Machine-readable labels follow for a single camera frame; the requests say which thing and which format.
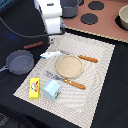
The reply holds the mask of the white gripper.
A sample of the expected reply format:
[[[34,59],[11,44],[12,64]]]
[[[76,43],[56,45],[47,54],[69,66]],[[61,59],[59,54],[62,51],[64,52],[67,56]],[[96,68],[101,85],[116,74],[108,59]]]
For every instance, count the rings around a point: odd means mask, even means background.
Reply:
[[[43,22],[50,43],[65,33],[65,24],[60,17],[43,19]]]

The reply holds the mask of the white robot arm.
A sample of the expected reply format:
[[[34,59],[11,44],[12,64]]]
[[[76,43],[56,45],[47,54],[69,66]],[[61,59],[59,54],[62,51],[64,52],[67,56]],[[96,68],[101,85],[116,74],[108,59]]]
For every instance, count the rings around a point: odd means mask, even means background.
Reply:
[[[49,42],[53,43],[56,38],[65,33],[60,0],[34,0],[34,4],[42,17]]]

